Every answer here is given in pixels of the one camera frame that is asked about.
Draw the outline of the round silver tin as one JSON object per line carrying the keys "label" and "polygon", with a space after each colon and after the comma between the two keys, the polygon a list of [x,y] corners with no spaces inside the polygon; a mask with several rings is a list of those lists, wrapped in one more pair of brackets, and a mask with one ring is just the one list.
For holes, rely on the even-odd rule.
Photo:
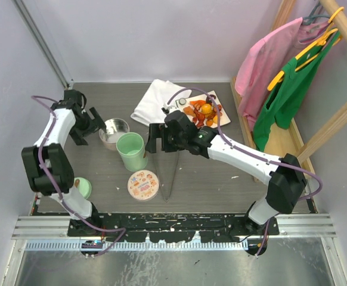
{"label": "round silver tin", "polygon": [[105,130],[99,130],[99,137],[107,149],[116,151],[117,140],[130,131],[129,125],[120,118],[108,119],[105,125]]}

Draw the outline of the tall green canister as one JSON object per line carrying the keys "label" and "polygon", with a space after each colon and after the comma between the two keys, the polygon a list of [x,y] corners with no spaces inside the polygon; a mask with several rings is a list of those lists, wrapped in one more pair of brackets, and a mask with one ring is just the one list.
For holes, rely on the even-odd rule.
{"label": "tall green canister", "polygon": [[128,171],[136,172],[147,166],[144,140],[138,133],[128,132],[121,135],[116,142],[116,149]]}

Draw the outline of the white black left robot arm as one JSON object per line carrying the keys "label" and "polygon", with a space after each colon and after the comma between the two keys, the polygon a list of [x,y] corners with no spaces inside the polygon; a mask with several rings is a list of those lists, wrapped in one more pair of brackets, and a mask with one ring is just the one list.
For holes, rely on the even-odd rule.
{"label": "white black left robot arm", "polygon": [[75,175],[64,152],[68,137],[76,145],[87,145],[85,137],[105,131],[106,124],[94,107],[85,110],[83,93],[65,90],[63,99],[43,104],[49,121],[41,137],[21,151],[26,176],[33,192],[58,202],[70,215],[74,228],[95,236],[102,229],[102,220],[95,206],[75,186]]}

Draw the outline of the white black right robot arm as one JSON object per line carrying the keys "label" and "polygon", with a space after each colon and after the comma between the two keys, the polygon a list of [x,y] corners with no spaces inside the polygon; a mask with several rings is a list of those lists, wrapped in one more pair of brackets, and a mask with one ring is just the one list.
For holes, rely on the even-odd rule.
{"label": "white black right robot arm", "polygon": [[221,161],[267,186],[267,193],[255,201],[244,216],[245,230],[252,235],[259,234],[275,215],[291,214],[306,187],[305,176],[295,156],[262,153],[233,141],[215,128],[198,128],[179,110],[167,114],[163,123],[149,125],[147,152],[156,152],[157,139],[161,140],[163,152],[187,150],[195,156]]}

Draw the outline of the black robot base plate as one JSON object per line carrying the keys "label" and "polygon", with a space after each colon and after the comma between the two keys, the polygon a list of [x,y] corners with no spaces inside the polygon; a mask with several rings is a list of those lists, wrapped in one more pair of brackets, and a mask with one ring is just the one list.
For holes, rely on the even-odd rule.
{"label": "black robot base plate", "polygon": [[100,219],[104,229],[125,228],[120,240],[131,243],[189,242],[196,234],[201,243],[239,242],[239,237],[261,236],[265,230],[248,226],[243,214],[231,213],[102,213]]}

